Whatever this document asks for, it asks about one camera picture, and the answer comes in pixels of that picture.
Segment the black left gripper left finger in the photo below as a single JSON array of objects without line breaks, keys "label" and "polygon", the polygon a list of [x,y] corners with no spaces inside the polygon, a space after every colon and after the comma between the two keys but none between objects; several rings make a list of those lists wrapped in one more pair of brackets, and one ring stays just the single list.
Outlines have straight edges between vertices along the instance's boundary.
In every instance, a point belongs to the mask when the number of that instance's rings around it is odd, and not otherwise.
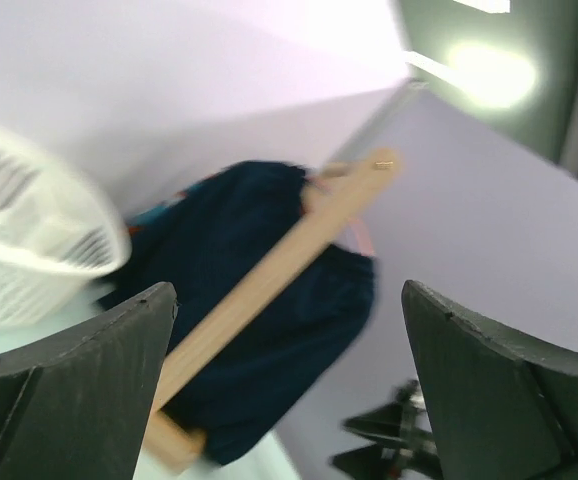
[{"label": "black left gripper left finger", "polygon": [[130,479],[175,317],[158,283],[0,354],[0,479]]}]

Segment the navy blue shorts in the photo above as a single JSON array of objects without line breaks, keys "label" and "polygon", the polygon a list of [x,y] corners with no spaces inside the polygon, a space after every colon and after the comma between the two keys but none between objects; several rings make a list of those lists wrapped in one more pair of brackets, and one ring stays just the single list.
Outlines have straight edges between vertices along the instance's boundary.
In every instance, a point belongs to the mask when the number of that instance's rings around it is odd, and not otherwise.
[{"label": "navy blue shorts", "polygon": [[375,259],[364,240],[338,237],[390,177],[373,161],[317,175],[245,161],[130,224],[132,254],[101,305],[161,282],[175,290],[143,440],[167,468],[241,458],[357,339]]}]

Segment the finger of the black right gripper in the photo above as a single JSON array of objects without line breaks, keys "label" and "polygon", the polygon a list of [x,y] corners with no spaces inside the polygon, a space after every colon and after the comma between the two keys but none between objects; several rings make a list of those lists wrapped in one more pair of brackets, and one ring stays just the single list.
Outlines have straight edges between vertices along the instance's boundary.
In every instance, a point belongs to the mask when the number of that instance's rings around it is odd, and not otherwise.
[{"label": "finger of the black right gripper", "polygon": [[331,466],[351,479],[406,479],[411,472],[425,479],[441,479],[442,470],[436,454],[392,450],[372,444],[331,457]]},{"label": "finger of the black right gripper", "polygon": [[422,413],[422,391],[415,379],[398,386],[390,401],[343,421],[343,430],[375,443],[407,443]]}]

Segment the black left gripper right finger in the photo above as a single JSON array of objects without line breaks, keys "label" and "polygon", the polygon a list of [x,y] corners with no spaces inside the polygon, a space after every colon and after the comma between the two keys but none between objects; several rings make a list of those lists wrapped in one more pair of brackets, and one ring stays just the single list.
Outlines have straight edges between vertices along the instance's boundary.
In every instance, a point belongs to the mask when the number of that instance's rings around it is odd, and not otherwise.
[{"label": "black left gripper right finger", "polygon": [[447,479],[578,479],[578,353],[424,284],[401,302]]}]

